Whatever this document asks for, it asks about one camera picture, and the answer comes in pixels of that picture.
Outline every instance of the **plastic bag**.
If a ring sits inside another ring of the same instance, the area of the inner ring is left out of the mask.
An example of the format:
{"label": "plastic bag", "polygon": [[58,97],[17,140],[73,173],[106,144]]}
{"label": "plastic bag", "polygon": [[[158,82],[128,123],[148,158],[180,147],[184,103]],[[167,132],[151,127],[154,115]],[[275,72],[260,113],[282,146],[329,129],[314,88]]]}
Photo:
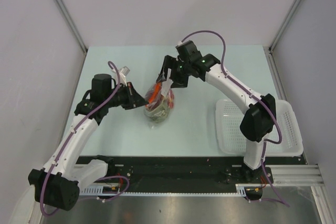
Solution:
{"label": "plastic bag", "polygon": [[165,121],[174,108],[174,94],[168,82],[154,84],[146,93],[145,100],[149,104],[145,106],[144,113],[153,124]]}

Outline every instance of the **white plastic basket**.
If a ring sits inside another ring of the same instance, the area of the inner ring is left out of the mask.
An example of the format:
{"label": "white plastic basket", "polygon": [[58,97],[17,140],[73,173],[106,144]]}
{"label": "white plastic basket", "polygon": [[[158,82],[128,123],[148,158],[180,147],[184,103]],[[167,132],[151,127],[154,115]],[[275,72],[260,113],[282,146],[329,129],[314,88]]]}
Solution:
{"label": "white plastic basket", "polygon": [[[282,143],[267,144],[266,156],[294,157],[303,153],[302,137],[292,106],[284,100],[276,101],[277,121],[282,132]],[[244,115],[240,109],[228,100],[216,103],[216,131],[218,144],[226,154],[244,156],[246,138],[239,126]],[[275,126],[269,134],[269,139],[279,140]]]}

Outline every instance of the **mesh basket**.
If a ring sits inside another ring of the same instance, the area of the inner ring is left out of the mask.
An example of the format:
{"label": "mesh basket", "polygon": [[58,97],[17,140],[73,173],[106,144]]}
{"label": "mesh basket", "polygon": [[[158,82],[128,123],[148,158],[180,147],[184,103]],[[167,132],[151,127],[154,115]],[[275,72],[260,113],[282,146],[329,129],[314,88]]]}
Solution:
{"label": "mesh basket", "polygon": [[[303,153],[302,137],[291,105],[284,100],[276,101],[277,121],[282,132],[282,143],[267,144],[266,156],[294,157]],[[244,156],[246,138],[240,131],[240,123],[244,115],[240,109],[228,100],[216,103],[216,131],[219,148],[226,154]],[[269,134],[269,139],[278,141],[279,136],[275,126]]]}

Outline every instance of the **tabletop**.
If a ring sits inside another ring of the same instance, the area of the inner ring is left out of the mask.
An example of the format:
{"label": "tabletop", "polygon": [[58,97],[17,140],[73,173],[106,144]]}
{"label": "tabletop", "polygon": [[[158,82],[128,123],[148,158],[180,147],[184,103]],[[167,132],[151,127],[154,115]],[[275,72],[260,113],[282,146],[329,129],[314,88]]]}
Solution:
{"label": "tabletop", "polygon": [[[221,58],[223,46],[198,46],[202,55]],[[111,60],[118,68],[131,71],[127,81],[144,96],[156,81],[164,56],[177,56],[174,46],[90,47],[79,79],[67,130],[73,112],[91,79],[98,73],[112,71]],[[261,45],[227,46],[226,68],[243,83],[261,94],[277,97],[275,86]],[[223,153],[216,138],[215,106],[227,99],[219,90],[201,79],[189,78],[188,87],[173,89],[174,109],[162,124],[152,127],[144,115],[144,107],[125,111],[111,108],[92,134],[81,155],[107,156],[229,156]]]}

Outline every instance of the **food package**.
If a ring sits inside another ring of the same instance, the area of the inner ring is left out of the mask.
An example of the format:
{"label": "food package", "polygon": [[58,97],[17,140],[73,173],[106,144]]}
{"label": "food package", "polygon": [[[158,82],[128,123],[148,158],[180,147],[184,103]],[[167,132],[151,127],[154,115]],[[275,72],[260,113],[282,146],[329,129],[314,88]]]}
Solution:
{"label": "food package", "polygon": [[152,85],[145,95],[148,105],[144,113],[153,124],[165,121],[174,108],[174,94],[169,82],[159,82]]}

